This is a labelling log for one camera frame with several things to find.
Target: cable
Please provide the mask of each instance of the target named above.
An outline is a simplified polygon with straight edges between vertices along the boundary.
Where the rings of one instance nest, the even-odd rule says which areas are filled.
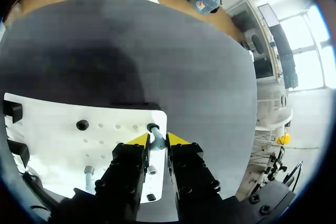
[[[30,206],[30,209],[33,210],[33,209],[43,209],[43,210],[46,210],[48,212],[50,212],[50,210],[46,207],[42,207],[42,206],[36,206],[36,205],[33,205],[33,206]]]
[[[275,145],[275,144],[273,144],[273,145],[271,145],[272,147],[283,147],[282,145]]]
[[[252,152],[251,155],[253,155],[253,154],[257,153],[257,152],[264,152],[264,151],[265,151],[264,149],[261,149],[261,150],[256,151],[256,152]]]
[[[292,172],[290,174],[287,174],[286,177],[283,180],[283,183],[285,184],[294,175],[294,173],[296,172],[296,170],[299,169],[298,177],[296,178],[296,181],[295,181],[295,184],[294,184],[294,187],[293,187],[292,191],[294,191],[294,189],[296,187],[296,184],[298,183],[298,180],[299,180],[299,177],[300,177],[300,174],[301,174],[301,170],[302,170],[302,166],[303,166],[303,161],[300,161],[296,165],[296,167],[292,170]]]
[[[269,157],[259,157],[259,158],[250,159],[249,163],[253,162],[254,160],[259,160],[259,159],[264,159],[264,158],[268,158],[269,159]]]
[[[300,165],[300,168],[299,168],[298,177],[297,177],[296,180],[295,180],[295,184],[294,184],[294,186],[293,186],[293,190],[292,190],[292,192],[294,192],[295,187],[296,187],[296,184],[298,183],[298,180],[299,180],[299,177],[300,177],[300,173],[301,173],[301,169],[302,169],[302,164],[303,164],[303,162],[301,162],[301,165]]]
[[[255,162],[255,163],[253,163],[253,164],[249,164],[247,167],[249,167],[249,166],[251,166],[251,165],[258,165],[258,164],[267,165],[268,163]]]
[[[262,156],[262,155],[253,155],[253,156],[250,156],[250,157],[265,157],[265,158],[269,158],[270,155],[265,155],[265,156]]]

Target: dark gray tabletop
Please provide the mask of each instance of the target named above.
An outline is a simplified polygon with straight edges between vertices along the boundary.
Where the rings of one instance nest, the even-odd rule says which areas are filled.
[[[253,144],[256,77],[248,52],[207,23],[143,0],[52,4],[7,29],[0,75],[2,97],[161,108],[168,131],[203,148],[220,195],[239,187]],[[1,125],[2,144],[5,137]],[[177,220],[168,173],[162,199],[138,217]]]

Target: bolt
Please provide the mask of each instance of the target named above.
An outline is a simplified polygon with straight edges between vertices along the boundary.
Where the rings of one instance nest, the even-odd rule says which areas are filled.
[[[214,190],[219,189],[220,184],[221,183],[218,180],[214,180],[214,181],[211,182],[211,186]]]
[[[258,194],[252,194],[251,196],[250,196],[250,202],[252,203],[252,204],[256,204],[256,203],[258,203],[260,201],[260,196],[258,195]]]
[[[102,187],[105,185],[104,181],[102,181],[101,179],[97,180],[94,184],[97,187]]]
[[[263,205],[261,206],[259,212],[261,215],[267,215],[271,212],[271,207],[269,205]]]
[[[135,193],[134,187],[131,187],[131,186],[125,186],[125,190],[128,194],[134,194]]]
[[[180,194],[189,194],[192,192],[192,188],[188,186],[184,186],[180,189]]]

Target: white chair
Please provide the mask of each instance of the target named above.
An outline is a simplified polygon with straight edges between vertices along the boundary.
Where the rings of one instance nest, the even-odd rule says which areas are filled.
[[[274,110],[256,126],[254,141],[261,144],[272,144],[278,137],[285,134],[285,125],[293,118],[292,108]]]

